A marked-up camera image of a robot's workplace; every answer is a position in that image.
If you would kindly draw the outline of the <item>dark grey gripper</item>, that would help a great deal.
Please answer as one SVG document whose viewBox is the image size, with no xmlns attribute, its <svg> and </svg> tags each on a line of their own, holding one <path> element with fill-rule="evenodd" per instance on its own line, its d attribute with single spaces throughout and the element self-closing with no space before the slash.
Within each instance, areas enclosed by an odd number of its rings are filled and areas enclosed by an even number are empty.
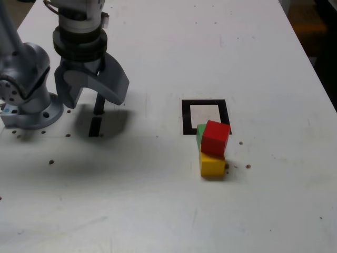
<svg viewBox="0 0 337 253">
<path fill-rule="evenodd" d="M 70 109 L 76 107 L 84 88 L 120 105 L 125 100 L 130 83 L 122 66 L 108 53 L 90 62 L 62 58 L 54 76 L 58 97 Z"/>
</svg>

